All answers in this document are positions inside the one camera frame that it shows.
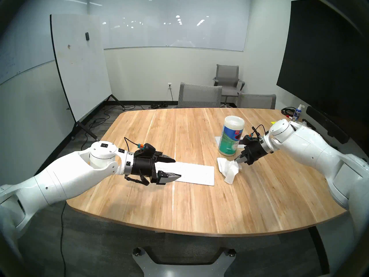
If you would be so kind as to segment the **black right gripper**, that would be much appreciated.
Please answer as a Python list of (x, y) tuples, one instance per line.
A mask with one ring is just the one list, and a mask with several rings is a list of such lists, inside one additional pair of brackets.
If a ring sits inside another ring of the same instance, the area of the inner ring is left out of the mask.
[(243, 145), (243, 152), (234, 159), (238, 164), (247, 163), (248, 165), (252, 165), (261, 157), (270, 154), (270, 147), (264, 138), (244, 138)]

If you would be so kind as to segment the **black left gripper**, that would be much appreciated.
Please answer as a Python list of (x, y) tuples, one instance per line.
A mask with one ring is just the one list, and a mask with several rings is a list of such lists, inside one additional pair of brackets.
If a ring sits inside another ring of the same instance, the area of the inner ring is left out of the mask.
[(149, 183), (165, 185), (166, 183), (178, 180), (182, 176), (176, 173), (166, 173), (161, 170), (157, 172), (155, 169), (156, 162), (175, 163), (176, 160), (158, 151), (136, 151), (134, 153), (131, 174), (139, 176), (140, 179), (131, 178), (131, 181), (143, 185), (149, 185)]

